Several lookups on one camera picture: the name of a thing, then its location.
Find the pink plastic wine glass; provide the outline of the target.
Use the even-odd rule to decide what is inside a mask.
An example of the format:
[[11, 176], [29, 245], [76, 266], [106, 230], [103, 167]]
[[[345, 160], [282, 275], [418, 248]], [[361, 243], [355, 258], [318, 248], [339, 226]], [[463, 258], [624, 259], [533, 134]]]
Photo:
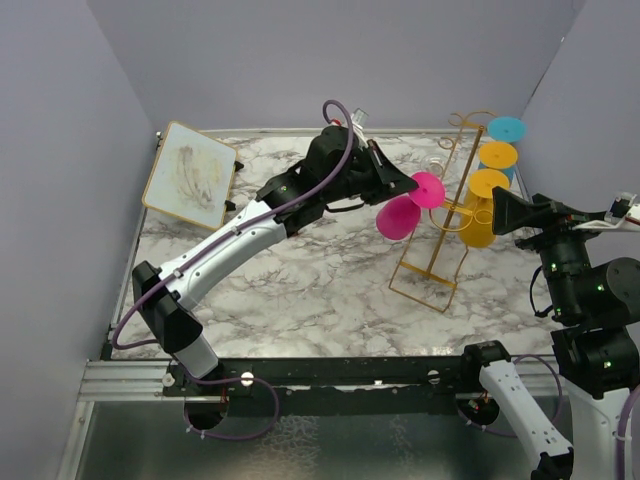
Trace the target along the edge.
[[417, 172], [411, 179], [417, 188], [387, 202], [376, 216], [377, 230], [386, 239], [406, 238], [420, 223], [423, 210], [432, 210], [444, 203], [446, 190], [437, 176]]

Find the clear wine glass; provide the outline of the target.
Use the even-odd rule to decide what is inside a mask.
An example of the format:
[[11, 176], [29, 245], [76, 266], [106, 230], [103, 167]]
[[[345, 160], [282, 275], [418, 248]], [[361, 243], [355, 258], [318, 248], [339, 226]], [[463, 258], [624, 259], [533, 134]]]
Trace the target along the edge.
[[422, 163], [422, 169], [432, 175], [442, 178], [447, 170], [448, 159], [442, 155], [430, 155]]

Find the gold wire glass rack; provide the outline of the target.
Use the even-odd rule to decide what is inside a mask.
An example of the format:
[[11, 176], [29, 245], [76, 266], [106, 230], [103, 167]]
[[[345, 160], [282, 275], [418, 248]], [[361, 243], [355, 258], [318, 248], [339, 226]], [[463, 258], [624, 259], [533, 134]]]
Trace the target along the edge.
[[471, 212], [464, 208], [467, 182], [477, 165], [476, 153], [487, 136], [487, 125], [496, 118], [490, 110], [453, 113], [453, 132], [437, 139], [439, 152], [448, 159], [440, 178], [446, 195], [442, 206], [425, 210], [409, 235], [391, 274], [391, 291], [438, 313], [451, 306], [459, 275], [470, 249], [459, 240], [460, 219]]

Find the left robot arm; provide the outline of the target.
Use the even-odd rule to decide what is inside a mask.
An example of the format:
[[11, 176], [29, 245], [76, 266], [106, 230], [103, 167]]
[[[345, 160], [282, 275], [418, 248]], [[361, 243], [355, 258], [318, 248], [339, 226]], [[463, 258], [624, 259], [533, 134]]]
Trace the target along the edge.
[[186, 368], [189, 386], [210, 394], [220, 385], [221, 366], [192, 314], [208, 292], [261, 251], [321, 219], [329, 204], [355, 197], [377, 205], [417, 187], [376, 141], [328, 126], [303, 159], [269, 179], [225, 226], [160, 267], [138, 264], [132, 274], [135, 308], [161, 349]]

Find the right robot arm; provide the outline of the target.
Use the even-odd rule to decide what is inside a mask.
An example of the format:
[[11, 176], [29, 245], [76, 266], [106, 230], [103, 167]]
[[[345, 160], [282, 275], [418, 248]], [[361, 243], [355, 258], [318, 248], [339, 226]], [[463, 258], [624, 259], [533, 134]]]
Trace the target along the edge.
[[542, 314], [562, 326], [551, 337], [572, 437], [546, 417], [498, 341], [465, 347], [461, 383], [496, 401], [527, 455], [531, 478], [630, 479], [639, 350], [627, 328], [639, 320], [639, 262], [621, 257], [592, 266], [586, 242], [605, 232], [638, 232], [639, 201], [620, 193], [608, 210], [582, 212], [541, 194], [525, 201], [502, 187], [492, 196], [494, 234], [536, 231], [515, 244], [539, 254], [551, 298]]

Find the front yellow wine glass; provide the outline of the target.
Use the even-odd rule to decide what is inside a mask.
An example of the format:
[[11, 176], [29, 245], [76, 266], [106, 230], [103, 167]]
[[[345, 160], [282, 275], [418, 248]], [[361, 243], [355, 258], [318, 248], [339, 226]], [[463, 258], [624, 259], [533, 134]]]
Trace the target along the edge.
[[471, 214], [461, 216], [458, 232], [460, 240], [467, 247], [483, 249], [495, 241], [493, 189], [508, 189], [509, 186], [508, 177], [498, 170], [478, 169], [471, 175], [464, 199], [464, 208]]

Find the yellow wine glass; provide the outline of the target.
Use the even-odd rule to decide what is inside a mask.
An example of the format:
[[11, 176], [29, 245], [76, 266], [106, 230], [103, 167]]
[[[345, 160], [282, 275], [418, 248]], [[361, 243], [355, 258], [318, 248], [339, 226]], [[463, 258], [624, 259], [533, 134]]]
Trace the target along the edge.
[[508, 177], [498, 170], [478, 169], [471, 175], [464, 199], [464, 208], [471, 214], [461, 216], [458, 232], [460, 240], [467, 247], [483, 249], [495, 241], [493, 189], [508, 189], [509, 186]]
[[493, 141], [478, 150], [480, 162], [492, 169], [503, 170], [513, 167], [518, 161], [518, 152], [510, 143]]

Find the rear yellow wine glass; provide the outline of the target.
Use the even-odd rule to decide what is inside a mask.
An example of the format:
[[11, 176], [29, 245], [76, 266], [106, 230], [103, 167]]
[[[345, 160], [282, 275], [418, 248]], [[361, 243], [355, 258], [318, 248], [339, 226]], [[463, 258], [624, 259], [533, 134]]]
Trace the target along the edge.
[[480, 162], [492, 169], [503, 170], [513, 167], [518, 161], [518, 152], [510, 143], [493, 141], [478, 150]]

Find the blue plastic wine glass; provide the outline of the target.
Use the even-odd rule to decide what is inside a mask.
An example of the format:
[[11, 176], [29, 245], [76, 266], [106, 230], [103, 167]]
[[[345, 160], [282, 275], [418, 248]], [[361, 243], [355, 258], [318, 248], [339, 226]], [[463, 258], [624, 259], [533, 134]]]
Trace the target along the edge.
[[[487, 133], [491, 138], [491, 141], [502, 141], [510, 143], [515, 147], [515, 144], [519, 142], [526, 134], [526, 125], [518, 118], [510, 116], [496, 117], [487, 125]], [[503, 173], [509, 181], [512, 181], [515, 175], [517, 163], [508, 169], [498, 170]], [[481, 168], [488, 168], [480, 162]]]

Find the black base crossbar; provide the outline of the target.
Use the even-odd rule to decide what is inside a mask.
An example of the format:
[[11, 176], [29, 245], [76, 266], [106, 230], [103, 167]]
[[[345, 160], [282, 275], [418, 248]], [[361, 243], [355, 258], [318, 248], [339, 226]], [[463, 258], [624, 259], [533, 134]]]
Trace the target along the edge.
[[269, 417], [273, 394], [248, 386], [250, 373], [272, 386], [281, 416], [350, 416], [404, 413], [454, 415], [464, 399], [482, 395], [478, 370], [461, 356], [224, 358], [223, 385], [204, 385], [173, 364], [163, 396], [189, 404], [215, 403], [232, 417]]

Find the small framed whiteboard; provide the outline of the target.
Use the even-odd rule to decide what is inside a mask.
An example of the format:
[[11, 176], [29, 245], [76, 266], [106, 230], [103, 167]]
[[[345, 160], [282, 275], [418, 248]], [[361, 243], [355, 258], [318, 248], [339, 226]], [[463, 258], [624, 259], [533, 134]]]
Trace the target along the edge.
[[241, 169], [235, 148], [177, 121], [160, 134], [142, 195], [151, 210], [209, 230], [232, 208], [230, 192]]

